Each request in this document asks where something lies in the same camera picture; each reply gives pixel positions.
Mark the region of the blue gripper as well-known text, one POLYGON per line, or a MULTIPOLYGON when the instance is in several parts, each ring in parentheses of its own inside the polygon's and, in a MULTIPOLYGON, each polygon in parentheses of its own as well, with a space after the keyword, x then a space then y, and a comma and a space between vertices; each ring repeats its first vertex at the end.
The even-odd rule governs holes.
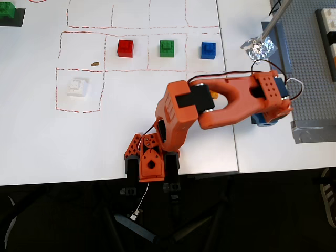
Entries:
POLYGON ((259 127, 268 127, 268 126, 275 125, 278 122, 278 120, 266 122, 264 115, 262 113, 258 113, 258 114, 253 114, 251 116, 251 122, 252 124, 256 124, 259 127))

